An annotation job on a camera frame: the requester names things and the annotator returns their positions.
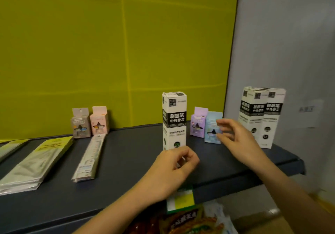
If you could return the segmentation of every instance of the white paper notice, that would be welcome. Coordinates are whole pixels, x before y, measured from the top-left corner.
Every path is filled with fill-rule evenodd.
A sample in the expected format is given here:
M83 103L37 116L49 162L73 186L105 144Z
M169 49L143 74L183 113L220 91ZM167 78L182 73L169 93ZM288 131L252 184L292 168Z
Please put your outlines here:
M292 107L290 128L318 127L324 101L321 99L300 101Z

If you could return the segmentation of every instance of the left hand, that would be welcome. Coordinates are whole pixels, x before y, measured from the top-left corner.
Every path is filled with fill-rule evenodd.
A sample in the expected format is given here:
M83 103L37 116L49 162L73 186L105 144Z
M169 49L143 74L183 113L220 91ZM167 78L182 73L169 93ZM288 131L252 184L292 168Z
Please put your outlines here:
M134 189L143 194L149 205L164 200L182 185L199 161L197 154L187 146L164 150Z

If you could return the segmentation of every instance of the light blue box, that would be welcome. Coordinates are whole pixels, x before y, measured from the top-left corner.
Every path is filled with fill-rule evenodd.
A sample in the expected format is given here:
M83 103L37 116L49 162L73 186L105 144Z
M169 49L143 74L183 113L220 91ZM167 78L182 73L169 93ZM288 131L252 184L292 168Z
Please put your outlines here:
M220 127L217 126L216 120L223 117L222 112L209 111L206 117L205 124L205 142L221 144L221 141L216 137L217 133L222 133Z

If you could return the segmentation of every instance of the shelf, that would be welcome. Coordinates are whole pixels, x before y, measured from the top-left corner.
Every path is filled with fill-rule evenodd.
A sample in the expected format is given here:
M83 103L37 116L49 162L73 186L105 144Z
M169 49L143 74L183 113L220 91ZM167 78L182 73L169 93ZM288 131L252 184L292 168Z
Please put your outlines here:
M205 143L202 138L190 136L189 123L187 133L187 145L200 158L199 166L186 181L193 185L196 203L262 184L224 145ZM45 139L29 141L4 160L0 164L0 179ZM150 168L162 150L162 125L111 131L103 145L96 178L73 183L71 178L89 142L90 138L75 140L37 190L0 196L1 234L50 233L43 229L77 226L97 214L136 184ZM276 145L263 150L288 176L305 173L304 162L298 156ZM164 205L161 202L156 208Z

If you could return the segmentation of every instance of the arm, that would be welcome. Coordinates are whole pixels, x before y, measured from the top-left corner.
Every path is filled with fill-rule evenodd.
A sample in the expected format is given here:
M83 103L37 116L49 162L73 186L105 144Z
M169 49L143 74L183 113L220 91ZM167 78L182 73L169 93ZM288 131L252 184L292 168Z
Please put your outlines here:
M169 197L199 163L189 147L162 151L141 180L74 234L121 234L146 207Z
M253 135L239 122L218 119L223 144L241 163L263 181L284 218L296 234L335 233L335 217L312 200L304 190L273 164Z

